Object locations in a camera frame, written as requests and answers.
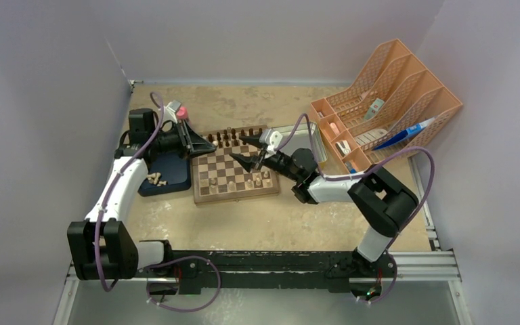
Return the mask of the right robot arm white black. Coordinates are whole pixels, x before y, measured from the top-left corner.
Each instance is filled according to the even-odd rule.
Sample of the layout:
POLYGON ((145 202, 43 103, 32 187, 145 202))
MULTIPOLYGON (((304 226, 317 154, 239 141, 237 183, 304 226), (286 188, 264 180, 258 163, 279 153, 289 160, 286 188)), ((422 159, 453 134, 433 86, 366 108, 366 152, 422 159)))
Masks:
POLYGON ((379 258, 406 226, 419 206, 417 196, 399 179, 380 165, 372 165, 363 173, 326 176, 318 167, 309 148, 299 148, 291 155, 281 151, 268 154, 259 137, 246 139, 260 152, 231 157, 246 171, 267 168, 294 181, 292 192, 299 202, 352 202, 356 205, 368 229, 355 248, 353 266, 357 273, 368 276, 377 270, 379 258))

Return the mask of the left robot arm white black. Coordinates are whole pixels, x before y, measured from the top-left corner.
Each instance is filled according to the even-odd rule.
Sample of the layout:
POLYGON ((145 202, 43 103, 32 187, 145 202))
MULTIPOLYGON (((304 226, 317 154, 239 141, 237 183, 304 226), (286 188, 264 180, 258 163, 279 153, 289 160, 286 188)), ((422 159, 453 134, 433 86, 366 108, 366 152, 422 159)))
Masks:
POLYGON ((144 267, 159 277, 171 274, 175 259, 169 242, 134 242, 125 219, 150 164, 160 155, 175 153, 190 160, 217 148, 187 122, 177 120, 169 108, 134 109, 128 121, 129 129, 121 135, 101 196, 83 221, 74 221, 67 229, 72 262, 80 280, 129 279, 144 267))

